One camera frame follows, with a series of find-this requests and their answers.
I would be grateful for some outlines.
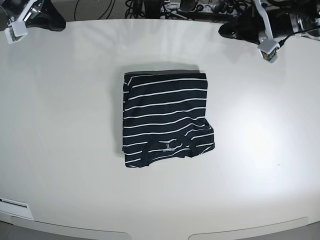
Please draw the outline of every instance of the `floor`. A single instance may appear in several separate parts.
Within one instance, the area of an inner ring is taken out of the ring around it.
[[[0,240],[86,240],[15,226],[0,221]],[[247,240],[320,240],[320,222]]]
[[[101,19],[123,19],[127,6],[126,0],[51,0],[59,13],[67,22],[86,21],[98,19],[111,5]],[[6,16],[0,9],[0,31],[7,27]]]

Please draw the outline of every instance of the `clothing label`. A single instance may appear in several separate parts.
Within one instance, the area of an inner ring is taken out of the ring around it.
[[[176,149],[170,148],[169,143],[167,143],[167,144],[166,144],[166,149],[162,150],[162,152],[169,152],[169,151],[174,151],[174,150],[176,150]]]

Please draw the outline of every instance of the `white stripe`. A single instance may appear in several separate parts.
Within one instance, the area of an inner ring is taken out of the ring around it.
[[[213,134],[214,133],[212,132],[212,133],[209,133],[209,134],[206,134],[206,135],[194,136],[194,137],[191,138],[191,140],[196,139],[196,138],[202,138],[202,137],[210,136],[210,135],[213,135]]]
[[[140,153],[142,153],[142,151],[137,151],[134,153],[124,153],[124,155],[135,155],[135,154],[140,154]]]
[[[141,158],[138,158],[138,159],[136,159],[136,160],[126,161],[125,163],[126,163],[126,164],[128,164],[128,163],[133,163],[133,162],[140,161],[140,160],[141,160]]]
[[[177,153],[179,153],[179,152],[181,152],[181,151],[184,151],[184,150],[190,150],[190,148],[184,148],[184,149],[181,149],[181,150],[176,151],[174,154],[171,154],[171,155],[156,157],[156,158],[152,159],[152,161],[153,161],[153,160],[156,160],[156,159],[161,159],[161,158],[171,157],[171,156],[173,156],[173,155],[175,155],[175,154],[177,154]]]
[[[146,107],[151,107],[151,106],[179,104],[179,103],[192,101],[192,100],[203,100],[203,101],[206,101],[207,99],[206,98],[188,98],[188,99],[184,99],[184,100],[181,100],[181,101],[171,101],[171,102],[154,103],[154,104],[148,104],[148,105],[142,105],[142,106],[133,106],[133,107],[125,109],[125,111],[129,111],[131,109],[136,109],[136,108],[146,108]]]
[[[171,143],[172,141],[177,141],[177,139],[171,139],[171,140],[169,140],[169,141],[159,141],[159,143],[169,144],[169,143]]]
[[[203,150],[203,152],[202,153],[200,153],[200,155],[201,154],[204,154],[205,153],[205,151],[207,151],[209,148],[211,148],[212,146],[208,146],[205,150]]]
[[[185,134],[185,136],[187,136],[188,135],[188,133],[191,133],[191,132],[193,132],[193,131],[201,131],[201,130],[210,130],[211,129],[211,127],[210,128],[201,128],[201,129],[191,129],[190,131],[187,131],[186,132],[186,134]]]
[[[198,147],[203,147],[203,146],[208,146],[208,145],[213,145],[214,144],[214,142],[212,142],[212,143],[206,143],[206,144],[201,144],[201,145],[197,145],[196,147],[198,148]]]
[[[146,124],[141,124],[141,125],[136,125],[136,126],[124,126],[123,128],[125,129],[133,129],[133,128],[138,128],[138,127],[143,127],[143,126],[151,126],[151,125],[157,125],[157,126],[160,126],[160,125],[169,125],[169,124],[175,124],[177,122],[180,122],[182,120],[185,120],[185,119],[191,119],[191,120],[198,120],[198,119],[204,119],[205,117],[204,116],[199,116],[199,117],[196,117],[196,118],[191,118],[189,116],[186,116],[186,117],[183,117],[181,119],[178,119],[176,121],[171,121],[171,122],[165,122],[165,123],[146,123]]]
[[[182,146],[182,144],[180,146],[176,146],[175,148],[170,148],[170,151],[176,150],[176,149],[180,148],[181,146]],[[148,151],[148,153],[158,152],[158,151],[163,151],[163,150],[167,150],[167,149],[165,148],[165,149],[151,150],[151,151]]]
[[[186,89],[179,89],[179,90],[172,90],[172,91],[161,91],[161,92],[155,92],[155,93],[149,93],[139,96],[130,97],[128,100],[137,99],[141,97],[148,97],[148,96],[154,96],[154,95],[160,95],[160,94],[170,94],[170,93],[178,93],[178,92],[184,92],[184,91],[207,91],[207,89],[202,88],[186,88]]]
[[[174,131],[166,131],[166,132],[145,132],[145,133],[139,133],[139,134],[135,134],[135,135],[129,135],[129,136],[123,136],[123,138],[131,138],[131,137],[137,137],[137,136],[141,136],[141,135],[152,135],[152,134],[156,134],[156,135],[161,135],[161,134],[171,134],[171,133],[176,133],[176,132],[179,132],[180,130],[182,129],[185,129],[187,127],[189,127],[190,125],[195,125],[197,127],[204,127],[205,125],[196,125],[194,123],[189,123],[188,125],[178,129],[178,130],[174,130]]]
[[[147,141],[137,142],[137,143],[132,143],[132,144],[129,144],[129,145],[123,145],[123,147],[131,147],[131,146],[134,146],[134,145],[147,144],[147,143],[148,143]]]
[[[151,85],[151,84],[161,84],[161,83],[167,83],[167,82],[181,81],[181,80],[207,81],[207,79],[200,79],[200,78],[178,78],[178,79],[170,79],[170,80],[164,80],[164,81],[147,82],[147,83],[135,85],[132,88],[137,88],[137,87]]]
[[[179,110],[179,111],[173,111],[173,112],[168,112],[168,113],[157,113],[157,114],[147,114],[147,115],[141,115],[141,116],[127,116],[124,117],[123,119],[138,119],[138,118],[143,118],[143,117],[151,117],[151,116],[166,116],[166,115],[172,115],[176,113],[186,113],[186,112],[191,112],[193,110],[197,109],[206,109],[205,106],[200,106],[200,107],[194,107],[188,110]]]
[[[146,76],[158,76],[159,74],[148,74],[148,75],[139,75],[139,76],[132,76],[128,82],[128,86],[131,83],[132,78],[137,78],[137,77],[146,77]]]

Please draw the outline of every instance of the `white table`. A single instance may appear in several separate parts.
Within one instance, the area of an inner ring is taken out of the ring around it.
[[[36,221],[133,240],[320,221],[320,45],[292,37],[276,64],[219,25],[68,23],[17,44],[0,35],[0,197]],[[122,148],[124,73],[199,69],[216,147],[132,169]]]

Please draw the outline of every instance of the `black and white striped fabric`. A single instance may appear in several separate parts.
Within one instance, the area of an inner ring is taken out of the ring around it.
[[[199,72],[126,73],[123,84],[125,165],[142,168],[215,148],[205,119],[208,82]]]

